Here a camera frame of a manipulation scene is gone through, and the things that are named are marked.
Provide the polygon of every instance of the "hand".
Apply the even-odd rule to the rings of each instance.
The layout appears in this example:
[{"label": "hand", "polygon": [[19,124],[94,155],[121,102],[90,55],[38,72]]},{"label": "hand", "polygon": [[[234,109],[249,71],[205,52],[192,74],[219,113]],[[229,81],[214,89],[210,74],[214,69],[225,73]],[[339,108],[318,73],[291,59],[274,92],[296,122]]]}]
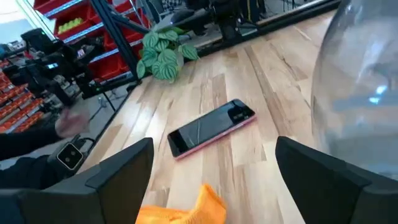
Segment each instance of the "hand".
[{"label": "hand", "polygon": [[65,109],[55,122],[55,131],[61,138],[69,138],[84,131],[88,123],[88,114],[75,113]]}]

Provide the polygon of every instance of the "glass dome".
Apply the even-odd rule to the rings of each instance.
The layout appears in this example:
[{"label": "glass dome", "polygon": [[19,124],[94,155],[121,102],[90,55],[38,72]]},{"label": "glass dome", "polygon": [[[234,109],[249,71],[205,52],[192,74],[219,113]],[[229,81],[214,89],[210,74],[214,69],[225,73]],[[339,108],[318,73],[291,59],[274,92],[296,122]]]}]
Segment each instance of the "glass dome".
[{"label": "glass dome", "polygon": [[397,0],[343,1],[314,70],[320,151],[398,180]]}]

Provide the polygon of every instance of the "green leaf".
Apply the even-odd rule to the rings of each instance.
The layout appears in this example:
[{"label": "green leaf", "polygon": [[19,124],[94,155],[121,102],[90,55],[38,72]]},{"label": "green leaf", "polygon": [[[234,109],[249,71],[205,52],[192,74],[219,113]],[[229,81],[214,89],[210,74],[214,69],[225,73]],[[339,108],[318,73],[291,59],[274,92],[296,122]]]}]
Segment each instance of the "green leaf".
[{"label": "green leaf", "polygon": [[145,47],[155,47],[159,41],[159,35],[156,32],[150,32],[144,36],[142,43]]},{"label": "green leaf", "polygon": [[160,33],[159,34],[159,38],[166,39],[166,40],[171,40],[171,41],[177,41],[178,34],[176,32],[174,32],[173,30],[169,30],[169,31]]},{"label": "green leaf", "polygon": [[152,48],[145,48],[142,54],[142,61],[145,67],[152,66],[157,61],[157,52]]},{"label": "green leaf", "polygon": [[143,78],[145,74],[145,65],[144,62],[142,62],[142,60],[138,61],[136,70],[138,78]]},{"label": "green leaf", "polygon": [[156,77],[156,78],[158,78],[158,76],[159,76],[159,70],[160,70],[160,62],[155,62],[153,65],[152,65],[152,74]]},{"label": "green leaf", "polygon": [[197,49],[192,46],[192,45],[188,45],[188,44],[183,44],[181,46],[178,47],[178,51],[186,58],[189,58],[191,60],[196,60],[199,59],[198,56],[198,51]]},{"label": "green leaf", "polygon": [[177,56],[174,51],[170,49],[164,49],[158,57],[160,62],[171,62],[177,64]]},{"label": "green leaf", "polygon": [[177,77],[177,66],[174,63],[162,62],[159,67],[160,79],[173,80]]},{"label": "green leaf", "polygon": [[180,28],[178,28],[178,27],[172,27],[171,30],[174,31],[174,32],[176,32],[178,35],[181,35],[181,34],[184,34],[184,33],[187,32],[187,31],[185,31],[185,30],[183,30],[183,29],[180,29]]},{"label": "green leaf", "polygon": [[156,51],[161,52],[166,49],[167,46],[169,46],[169,40],[159,40],[154,48]]}]

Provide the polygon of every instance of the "orange rag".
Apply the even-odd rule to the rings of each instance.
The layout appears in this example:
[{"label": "orange rag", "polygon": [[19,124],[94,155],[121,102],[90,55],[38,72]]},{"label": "orange rag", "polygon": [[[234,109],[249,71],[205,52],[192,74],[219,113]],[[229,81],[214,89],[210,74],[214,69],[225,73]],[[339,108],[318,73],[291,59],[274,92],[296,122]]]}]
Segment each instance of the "orange rag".
[{"label": "orange rag", "polygon": [[226,206],[207,184],[200,189],[195,208],[191,211],[146,206],[139,210],[136,224],[222,224]]}]

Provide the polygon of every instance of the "workbench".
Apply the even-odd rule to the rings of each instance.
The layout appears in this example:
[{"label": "workbench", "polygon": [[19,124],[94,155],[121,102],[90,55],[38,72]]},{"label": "workbench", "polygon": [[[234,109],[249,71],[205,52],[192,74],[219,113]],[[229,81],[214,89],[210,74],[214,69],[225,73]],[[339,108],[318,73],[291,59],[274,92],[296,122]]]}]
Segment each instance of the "workbench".
[{"label": "workbench", "polygon": [[[175,83],[143,79],[81,170],[152,137],[154,165],[143,205],[190,210],[209,183],[228,206],[227,223],[304,223],[280,175],[275,143],[288,136],[314,147],[312,72],[334,13],[189,62]],[[235,98],[257,120],[176,161],[168,133]]]}]

